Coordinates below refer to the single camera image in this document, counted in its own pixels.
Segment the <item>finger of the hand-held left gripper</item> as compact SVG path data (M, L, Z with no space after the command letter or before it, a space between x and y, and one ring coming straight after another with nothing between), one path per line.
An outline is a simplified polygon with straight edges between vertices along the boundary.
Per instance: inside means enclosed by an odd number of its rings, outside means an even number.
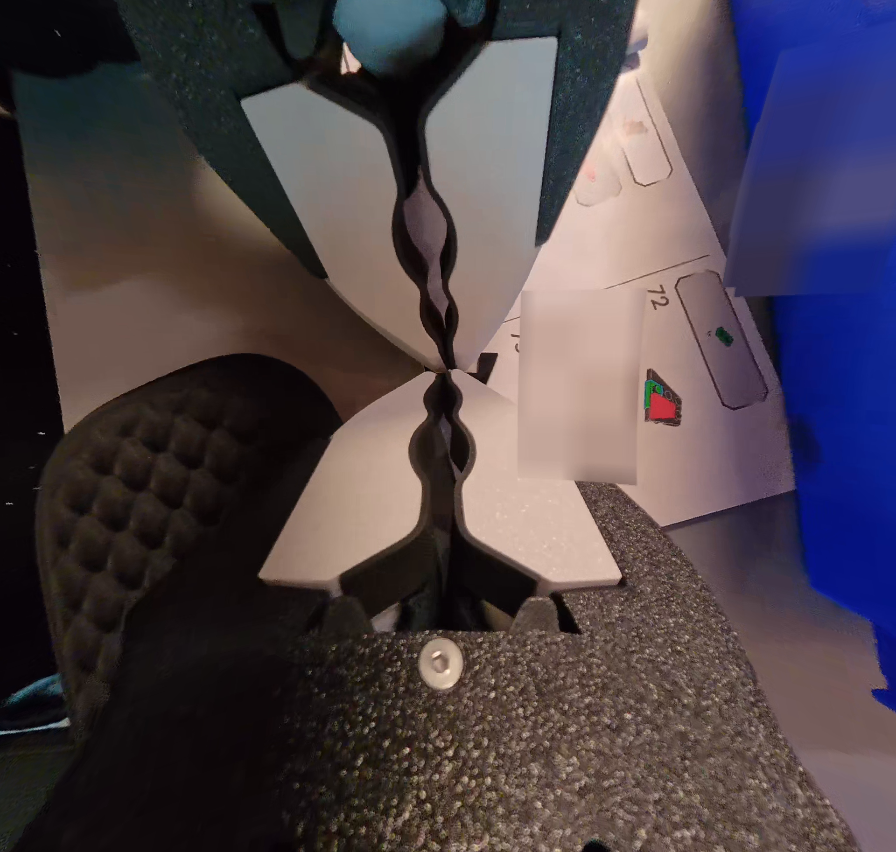
M420 289L396 253L399 191L383 133L302 83L240 104L330 287L396 347L442 369L420 316Z
M477 361L518 298L536 242L555 37L487 43L425 123L430 180L454 230L454 358Z

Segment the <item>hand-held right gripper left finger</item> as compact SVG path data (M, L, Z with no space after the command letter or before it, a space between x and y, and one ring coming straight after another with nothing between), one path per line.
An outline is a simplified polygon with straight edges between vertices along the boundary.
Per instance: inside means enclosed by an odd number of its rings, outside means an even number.
M415 463L427 425L423 373L331 437L259 578L328 593L415 593L434 577L430 488Z

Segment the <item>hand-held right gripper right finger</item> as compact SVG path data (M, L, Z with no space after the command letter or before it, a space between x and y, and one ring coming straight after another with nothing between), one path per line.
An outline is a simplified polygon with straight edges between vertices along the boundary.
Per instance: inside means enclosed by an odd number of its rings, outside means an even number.
M575 482L520 476L516 404L461 370L450 376L469 442L458 486L467 536L538 593L617 586L621 571Z

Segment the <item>large blue plastic bin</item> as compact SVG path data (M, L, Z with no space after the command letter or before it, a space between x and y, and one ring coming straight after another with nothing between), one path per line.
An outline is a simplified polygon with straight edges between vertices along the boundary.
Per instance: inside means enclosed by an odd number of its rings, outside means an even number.
M730 0L750 145L726 281L772 300L805 565L894 709L894 0Z

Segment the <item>white lego instruction booklet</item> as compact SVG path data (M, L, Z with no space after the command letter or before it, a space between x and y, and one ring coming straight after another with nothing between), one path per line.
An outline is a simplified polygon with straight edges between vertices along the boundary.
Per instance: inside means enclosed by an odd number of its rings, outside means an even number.
M495 337L521 471L619 485L659 525L795 488L779 379L644 57Z

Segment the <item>black padded cushion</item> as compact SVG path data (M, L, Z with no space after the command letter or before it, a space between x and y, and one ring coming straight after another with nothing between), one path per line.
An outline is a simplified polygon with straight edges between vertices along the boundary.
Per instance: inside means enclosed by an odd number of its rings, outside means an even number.
M40 477L35 543L76 746L109 699L133 608L342 425L296 366L239 353L113 398L63 436Z

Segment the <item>teal sneaker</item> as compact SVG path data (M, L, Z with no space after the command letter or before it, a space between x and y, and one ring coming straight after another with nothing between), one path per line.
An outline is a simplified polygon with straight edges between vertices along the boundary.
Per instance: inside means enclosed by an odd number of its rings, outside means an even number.
M2 735L64 729L70 724L59 674L39 679L1 704Z

